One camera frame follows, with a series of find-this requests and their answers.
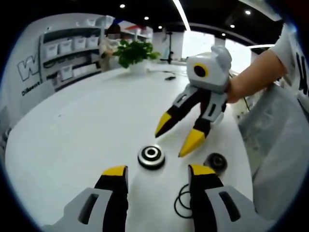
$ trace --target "metal bearing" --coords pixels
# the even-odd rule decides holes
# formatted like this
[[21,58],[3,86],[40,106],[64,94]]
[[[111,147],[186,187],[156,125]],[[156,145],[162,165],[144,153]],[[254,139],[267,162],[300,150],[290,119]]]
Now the metal bearing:
[[165,163],[165,155],[158,145],[147,145],[140,149],[138,153],[140,165],[149,170],[161,168]]
[[227,168],[227,161],[223,155],[211,153],[205,160],[204,165],[212,168],[217,175],[221,175]]

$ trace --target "robotic claw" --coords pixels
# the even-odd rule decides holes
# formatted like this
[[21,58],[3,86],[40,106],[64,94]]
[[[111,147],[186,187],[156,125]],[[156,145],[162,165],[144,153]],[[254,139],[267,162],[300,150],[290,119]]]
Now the robotic claw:
[[[253,203],[232,187],[223,186],[214,170],[190,164],[190,207],[195,232],[265,232],[273,221],[259,217]],[[64,208],[64,216],[45,232],[125,232],[128,210],[128,167],[103,172]]]
[[162,115],[155,131],[157,138],[181,121],[196,104],[201,103],[201,114],[189,132],[179,157],[199,147],[210,129],[220,123],[224,116],[227,101],[225,89],[229,82],[232,58],[225,47],[213,46],[211,51],[203,56],[188,58],[187,74],[190,83]]

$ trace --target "window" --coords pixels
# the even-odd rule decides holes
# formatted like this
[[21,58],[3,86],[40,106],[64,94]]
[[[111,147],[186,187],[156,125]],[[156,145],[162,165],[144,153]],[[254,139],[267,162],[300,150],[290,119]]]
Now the window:
[[197,31],[185,31],[183,35],[182,58],[210,52],[214,45],[214,35]]
[[225,41],[225,47],[232,57],[231,70],[240,73],[251,64],[251,50],[246,46],[227,39]]

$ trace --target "robot eye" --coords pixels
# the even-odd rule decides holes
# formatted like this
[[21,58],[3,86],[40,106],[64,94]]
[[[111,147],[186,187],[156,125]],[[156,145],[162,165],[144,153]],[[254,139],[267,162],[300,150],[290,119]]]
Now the robot eye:
[[194,65],[194,72],[199,77],[207,77],[208,69],[204,64],[197,63]]

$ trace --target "green plant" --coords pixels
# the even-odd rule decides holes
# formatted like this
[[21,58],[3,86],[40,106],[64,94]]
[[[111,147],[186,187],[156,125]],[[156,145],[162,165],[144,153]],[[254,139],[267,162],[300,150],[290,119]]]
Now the green plant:
[[113,55],[118,56],[119,64],[127,69],[130,65],[142,62],[144,59],[157,59],[160,53],[153,52],[153,49],[153,45],[149,42],[133,41],[129,43],[126,40],[121,40]]

